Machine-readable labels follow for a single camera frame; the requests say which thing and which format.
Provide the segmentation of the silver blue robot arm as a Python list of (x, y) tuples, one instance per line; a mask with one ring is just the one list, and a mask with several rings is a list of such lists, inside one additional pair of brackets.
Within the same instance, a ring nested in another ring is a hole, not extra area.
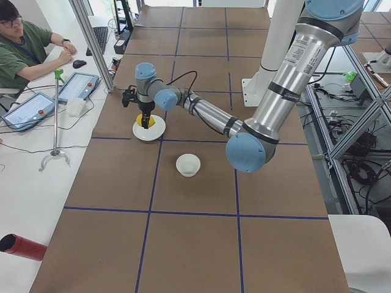
[(269, 162), (280, 140), (279, 130), (327, 50), (354, 43), (359, 34), (363, 1), (306, 1), (296, 36), (253, 116), (240, 121), (190, 89), (167, 85), (155, 67), (143, 62), (135, 68), (139, 107), (163, 110), (181, 106), (206, 125), (229, 138), (225, 153), (241, 172), (254, 172)]

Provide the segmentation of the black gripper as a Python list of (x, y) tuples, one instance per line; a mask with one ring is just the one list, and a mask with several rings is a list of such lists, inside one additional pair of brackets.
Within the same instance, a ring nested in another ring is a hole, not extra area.
[(142, 102), (139, 101), (138, 103), (139, 109), (142, 111), (142, 118), (141, 118), (141, 125), (145, 129), (145, 116), (147, 115), (147, 126), (148, 128), (151, 127), (152, 118), (151, 118), (151, 112), (153, 110), (153, 101), (151, 102)]

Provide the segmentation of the person's left hand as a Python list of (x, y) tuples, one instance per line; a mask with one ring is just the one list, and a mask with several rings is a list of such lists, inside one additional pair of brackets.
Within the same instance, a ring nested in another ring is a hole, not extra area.
[(71, 55), (74, 55), (74, 54), (77, 53), (76, 47), (75, 47), (75, 46), (73, 45), (73, 43), (72, 43), (71, 41), (69, 41), (69, 40), (64, 40), (64, 41), (62, 42), (62, 46), (63, 46), (63, 49), (64, 49), (66, 52), (70, 53)]

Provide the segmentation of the person's right hand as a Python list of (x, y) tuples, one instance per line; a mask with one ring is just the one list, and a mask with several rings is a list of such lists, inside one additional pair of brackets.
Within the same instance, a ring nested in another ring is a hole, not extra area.
[(57, 60), (59, 61), (59, 65), (64, 65), (71, 62), (73, 57), (68, 51), (61, 51)]

